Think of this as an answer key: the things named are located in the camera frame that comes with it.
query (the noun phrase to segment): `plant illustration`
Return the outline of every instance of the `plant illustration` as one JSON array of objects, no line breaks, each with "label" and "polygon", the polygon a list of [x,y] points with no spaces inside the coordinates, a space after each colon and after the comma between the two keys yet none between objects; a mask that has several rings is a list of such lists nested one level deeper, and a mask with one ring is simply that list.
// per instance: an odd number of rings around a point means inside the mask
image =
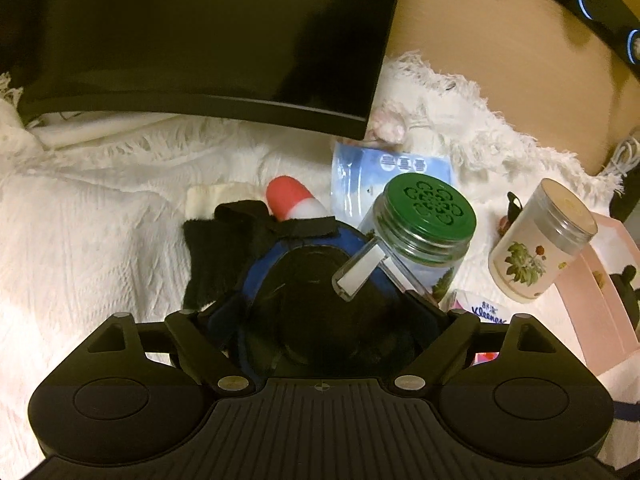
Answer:
[{"label": "plant illustration", "polygon": [[532,256],[525,244],[514,242],[509,246],[508,251],[511,256],[507,256],[504,261],[509,264],[507,276],[513,276],[514,282],[519,282],[531,286],[537,283],[545,272],[546,260],[545,248],[541,245],[536,247],[536,253]]},{"label": "plant illustration", "polygon": [[444,295],[447,293],[447,290],[449,290],[449,285],[451,285],[451,282],[453,281],[454,270],[455,270],[455,267],[451,267],[438,280],[438,283],[433,285],[433,288],[431,289],[431,295],[435,298],[437,302],[440,302],[440,300],[444,298]]}]

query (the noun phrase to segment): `glass jar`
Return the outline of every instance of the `glass jar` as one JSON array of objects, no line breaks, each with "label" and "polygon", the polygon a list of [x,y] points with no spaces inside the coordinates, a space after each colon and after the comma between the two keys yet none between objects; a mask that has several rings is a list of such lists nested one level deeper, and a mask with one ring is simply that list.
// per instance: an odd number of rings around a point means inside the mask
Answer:
[{"label": "glass jar", "polygon": [[553,284],[597,232],[587,206],[562,184],[545,178],[489,255],[489,272],[505,295],[529,303]]},{"label": "glass jar", "polygon": [[403,173],[386,184],[359,230],[380,238],[440,301],[469,248],[476,214],[449,184],[420,173]]}]

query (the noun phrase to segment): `tissue box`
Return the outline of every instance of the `tissue box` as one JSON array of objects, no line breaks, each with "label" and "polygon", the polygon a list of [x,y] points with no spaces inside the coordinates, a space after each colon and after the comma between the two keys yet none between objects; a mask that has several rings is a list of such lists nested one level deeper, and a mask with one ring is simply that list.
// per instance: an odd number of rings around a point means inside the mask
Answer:
[{"label": "tissue box", "polygon": [[[453,291],[447,306],[447,310],[461,308],[467,312],[476,314],[476,316],[480,318],[480,321],[485,323],[508,323],[511,320],[511,316],[516,314],[516,312],[513,312],[509,308],[490,302],[487,298],[459,289]],[[476,354],[473,365],[492,361],[496,357],[498,357],[498,352]]]}]

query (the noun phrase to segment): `black monitor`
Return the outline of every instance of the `black monitor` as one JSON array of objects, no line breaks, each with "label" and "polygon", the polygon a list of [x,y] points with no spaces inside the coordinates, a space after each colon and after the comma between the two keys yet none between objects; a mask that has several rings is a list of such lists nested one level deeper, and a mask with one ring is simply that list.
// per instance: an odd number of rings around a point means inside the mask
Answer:
[{"label": "black monitor", "polygon": [[176,112],[362,138],[396,0],[0,0],[0,72],[47,112]]}]

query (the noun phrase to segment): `floral label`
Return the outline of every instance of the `floral label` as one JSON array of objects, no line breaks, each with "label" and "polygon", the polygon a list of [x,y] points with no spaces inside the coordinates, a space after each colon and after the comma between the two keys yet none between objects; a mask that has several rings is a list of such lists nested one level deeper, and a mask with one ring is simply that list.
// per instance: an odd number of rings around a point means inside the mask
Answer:
[{"label": "floral label", "polygon": [[574,257],[553,245],[533,220],[520,215],[490,259],[511,291],[533,300],[552,285]]}]

